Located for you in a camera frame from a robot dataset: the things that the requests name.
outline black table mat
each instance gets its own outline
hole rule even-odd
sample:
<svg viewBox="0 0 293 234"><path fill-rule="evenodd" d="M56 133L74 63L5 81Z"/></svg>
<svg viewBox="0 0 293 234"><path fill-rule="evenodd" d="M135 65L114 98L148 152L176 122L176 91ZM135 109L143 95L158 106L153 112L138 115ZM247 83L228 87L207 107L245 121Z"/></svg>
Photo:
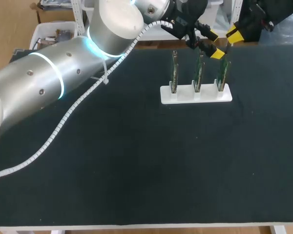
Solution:
<svg viewBox="0 0 293 234"><path fill-rule="evenodd" d="M171 51L134 51L35 162L0 178L0 226L293 221L293 46L235 47L230 103L162 105ZM179 50L180 84L196 53ZM209 60L204 83L217 75ZM0 139L38 150L80 88Z"/></svg>

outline silver robot arm segment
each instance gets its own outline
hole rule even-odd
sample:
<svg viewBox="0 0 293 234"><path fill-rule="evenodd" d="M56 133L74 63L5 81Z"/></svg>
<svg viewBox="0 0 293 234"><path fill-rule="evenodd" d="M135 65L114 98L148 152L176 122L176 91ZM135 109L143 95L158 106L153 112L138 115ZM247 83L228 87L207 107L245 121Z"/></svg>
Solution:
<svg viewBox="0 0 293 234"><path fill-rule="evenodd" d="M31 53L0 71L0 135L112 66L141 32L138 8L127 0L98 0L87 37Z"/></svg>

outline white spiral cable wrap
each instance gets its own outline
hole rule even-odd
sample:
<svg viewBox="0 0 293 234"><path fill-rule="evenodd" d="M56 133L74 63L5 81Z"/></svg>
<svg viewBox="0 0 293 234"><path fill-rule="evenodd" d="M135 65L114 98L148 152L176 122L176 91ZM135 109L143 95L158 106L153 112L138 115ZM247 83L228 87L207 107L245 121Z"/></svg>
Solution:
<svg viewBox="0 0 293 234"><path fill-rule="evenodd" d="M124 61L124 59L133 50L134 46L137 44L137 42L143 36L143 34L147 30L149 30L150 28L152 28L152 27L154 27L156 25L162 25L162 26L165 26L165 27L173 28L173 25L171 23L168 23L168 22L165 22L165 21L156 21L156 22L153 22L153 23L149 24L148 26L146 26L142 30L142 32L140 33L140 35L135 39L135 41L130 45L129 49L124 53L124 55L121 56L120 59L107 71L107 74L108 75L110 75ZM3 171L0 171L0 177L7 176L9 174L12 174L14 172L17 172L20 169L28 166L34 160L36 160L49 147L49 145L52 143L52 141L54 140L54 138L57 136L57 134L59 133L59 131L61 130L61 128L64 126L65 122L70 117L70 115L73 113L73 111L77 108L77 106L89 94L91 94L104 81L105 78L106 78L106 74L103 75L100 79L98 79L98 81L93 86L91 86L90 89L88 89L82 96L80 96L80 98L77 99L77 101L75 101L75 103L69 108L69 110L63 116L62 120L60 121L60 123L58 124L58 126L56 127L56 129L53 131L53 133L51 134L51 136L49 137L49 139L43 144L43 146L40 149L38 149L38 151L34 155L32 155L28 160L26 160L25 162L21 163L18 166L15 166L15 167L8 168L8 169L5 169Z"/></svg>

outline cardboard box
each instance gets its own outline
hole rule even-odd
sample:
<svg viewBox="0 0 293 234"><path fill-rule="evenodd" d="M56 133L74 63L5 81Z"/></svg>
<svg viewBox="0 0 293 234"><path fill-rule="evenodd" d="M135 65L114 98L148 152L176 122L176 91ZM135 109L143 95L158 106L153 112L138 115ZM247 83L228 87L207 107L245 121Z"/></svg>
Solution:
<svg viewBox="0 0 293 234"><path fill-rule="evenodd" d="M38 23L53 21L75 21L73 10L70 8L61 10L42 10L40 3L32 3L30 8L37 12Z"/></svg>

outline wooden floor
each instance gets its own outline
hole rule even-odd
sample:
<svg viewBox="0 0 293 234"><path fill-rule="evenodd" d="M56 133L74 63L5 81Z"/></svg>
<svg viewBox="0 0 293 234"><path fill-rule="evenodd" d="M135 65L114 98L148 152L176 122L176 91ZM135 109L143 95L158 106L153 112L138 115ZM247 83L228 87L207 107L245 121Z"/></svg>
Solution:
<svg viewBox="0 0 293 234"><path fill-rule="evenodd" d="M8 64L15 48L29 47L38 24L35 11L29 5L35 0L0 0L0 69ZM293 226L288 226L293 234ZM269 227L142 229L105 231L67 231L67 234L270 234Z"/></svg>

